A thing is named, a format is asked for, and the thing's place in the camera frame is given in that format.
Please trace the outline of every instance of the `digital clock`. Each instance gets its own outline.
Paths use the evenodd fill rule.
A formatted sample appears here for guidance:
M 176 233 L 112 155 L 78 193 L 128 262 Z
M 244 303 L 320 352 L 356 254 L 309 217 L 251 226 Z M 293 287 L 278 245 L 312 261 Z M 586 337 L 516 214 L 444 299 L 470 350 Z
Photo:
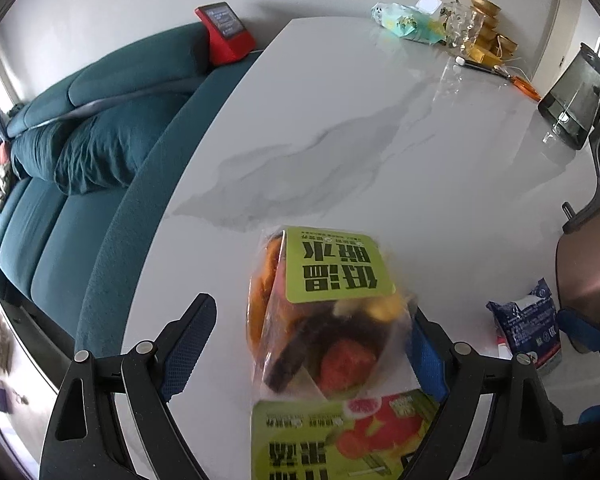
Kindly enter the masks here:
M 198 7 L 196 14 L 209 31 L 209 59 L 219 66 L 241 60 L 256 42 L 226 2 Z

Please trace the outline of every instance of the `white marble table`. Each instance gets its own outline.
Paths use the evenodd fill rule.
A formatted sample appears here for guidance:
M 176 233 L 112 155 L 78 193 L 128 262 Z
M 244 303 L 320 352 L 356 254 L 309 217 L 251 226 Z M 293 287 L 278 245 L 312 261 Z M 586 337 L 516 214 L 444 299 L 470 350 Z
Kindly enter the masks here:
M 486 302 L 521 298 L 543 276 L 555 294 L 560 205 L 577 210 L 594 192 L 588 149 L 574 153 L 547 131 L 536 103 L 503 79 L 456 68 L 443 50 L 371 20 L 309 18 L 282 31 L 182 175 L 123 344 L 155 338 L 197 293 L 215 298 L 216 327 L 169 404 L 209 478 L 244 480 L 250 471 L 244 319 L 261 230 L 372 234 L 430 319 L 452 340 L 496 355 Z M 600 386 L 597 356 L 571 357 L 575 368 L 556 370 L 555 389 Z M 589 375 L 574 377 L 580 368 Z M 150 475 L 119 406 L 134 462 Z
M 30 456 L 40 464 L 46 428 L 58 398 L 58 389 L 42 372 L 18 336 L 14 322 L 22 323 L 21 317 L 10 319 L 7 312 L 17 312 L 17 309 L 0 300 L 0 316 L 3 316 L 11 337 L 9 373 L 0 370 L 9 412 L 0 419 L 4 421 L 6 429 L 13 429 Z M 24 463 L 28 458 L 25 454 L 19 456 Z

